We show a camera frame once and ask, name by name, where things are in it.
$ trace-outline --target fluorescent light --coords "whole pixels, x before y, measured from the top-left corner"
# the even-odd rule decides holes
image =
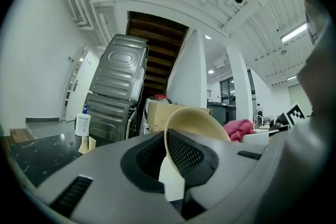
[[[288,78],[287,80],[291,80],[291,79],[295,79],[296,78],[296,76],[294,76],[294,77],[291,77],[291,78]]]
[[[291,38],[293,38],[294,36],[297,36],[298,34],[300,34],[302,31],[305,31],[306,29],[307,29],[307,24],[304,24],[304,25],[298,27],[297,29],[290,32],[288,35],[285,35],[284,37],[282,37],[281,38],[282,43],[285,43],[286,41],[289,41]]]

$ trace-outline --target black marble countertop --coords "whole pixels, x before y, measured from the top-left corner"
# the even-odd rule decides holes
[[[113,143],[94,135],[91,137],[96,140],[96,147]],[[82,155],[78,152],[80,144],[80,136],[74,132],[64,133],[13,144],[10,152],[26,177],[38,187],[53,173]]]

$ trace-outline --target cardboard box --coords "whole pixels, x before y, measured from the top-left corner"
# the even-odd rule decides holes
[[[151,133],[164,131],[166,123],[171,114],[176,110],[185,108],[186,106],[174,105],[174,104],[162,104],[157,102],[150,102],[148,106],[147,124],[150,124]],[[210,113],[210,109],[197,108],[207,114]]]

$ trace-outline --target pink cloth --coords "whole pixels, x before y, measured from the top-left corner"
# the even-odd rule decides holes
[[[232,142],[240,142],[245,134],[255,134],[253,124],[249,120],[229,121],[224,130],[227,132]]]

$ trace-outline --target wall outlet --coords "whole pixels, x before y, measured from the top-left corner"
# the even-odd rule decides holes
[[[74,62],[73,59],[72,59],[70,56],[67,58],[67,60],[68,60],[69,62],[71,62],[71,63]]]

